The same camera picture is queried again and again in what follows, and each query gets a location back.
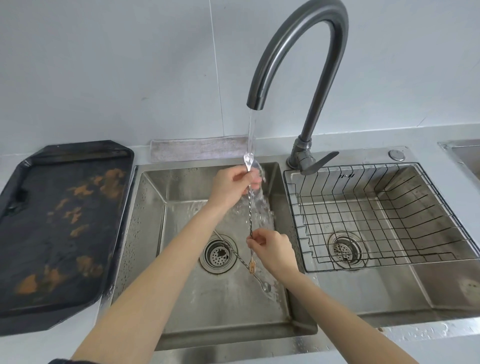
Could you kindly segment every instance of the metal grid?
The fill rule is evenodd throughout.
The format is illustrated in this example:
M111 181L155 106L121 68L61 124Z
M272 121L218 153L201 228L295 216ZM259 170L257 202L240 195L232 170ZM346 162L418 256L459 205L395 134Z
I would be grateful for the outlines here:
M418 164L286 171L285 178L307 271L480 256Z

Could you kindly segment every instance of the curved metal faucet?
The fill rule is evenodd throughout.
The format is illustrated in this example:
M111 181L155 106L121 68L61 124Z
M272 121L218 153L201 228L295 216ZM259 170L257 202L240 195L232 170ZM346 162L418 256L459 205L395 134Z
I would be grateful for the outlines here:
M338 155L338 152L331 152L317 162L310 153L310 147L313 130L347 45L348 15L340 0L310 0L284 21L260 58L247 100L247 106L253 110L264 108L268 89L283 58L303 33L319 22L327 22L330 27L330 48L303 130L287 159L287 164L293 169L299 169L303 175L317 172Z

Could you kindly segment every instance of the hand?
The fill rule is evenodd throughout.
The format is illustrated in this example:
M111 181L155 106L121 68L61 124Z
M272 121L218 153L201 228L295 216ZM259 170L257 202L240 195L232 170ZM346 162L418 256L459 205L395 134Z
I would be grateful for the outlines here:
M264 267L281 283L298 273L292 244L285 234L268 229L257 229L247 245L258 255Z
M248 186L258 190L262 178L257 169L252 168L247 173L246 166L234 166L225 170L219 170L213 178L212 193L208 199L208 205L223 209L225 212L233 207L242 194L248 192Z

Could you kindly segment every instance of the baking tray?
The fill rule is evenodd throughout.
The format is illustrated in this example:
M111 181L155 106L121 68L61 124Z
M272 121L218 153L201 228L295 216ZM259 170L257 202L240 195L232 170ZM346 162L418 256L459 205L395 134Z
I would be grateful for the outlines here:
M112 141L47 146L0 194L0 335L48 329L103 293L133 152Z

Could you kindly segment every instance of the drain strainer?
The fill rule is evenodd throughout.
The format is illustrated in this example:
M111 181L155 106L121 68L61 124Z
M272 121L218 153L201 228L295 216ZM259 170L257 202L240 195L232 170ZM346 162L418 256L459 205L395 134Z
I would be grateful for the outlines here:
M237 251L237 246L228 236L221 235L221 237L227 244L217 236L212 237L200 256L200 264L202 267L207 272L213 274L225 273L231 269L237 261L237 257L232 253L232 249Z
M332 261L342 268L361 268L367 264L367 249L362 240L351 232L334 232L328 239L327 248Z

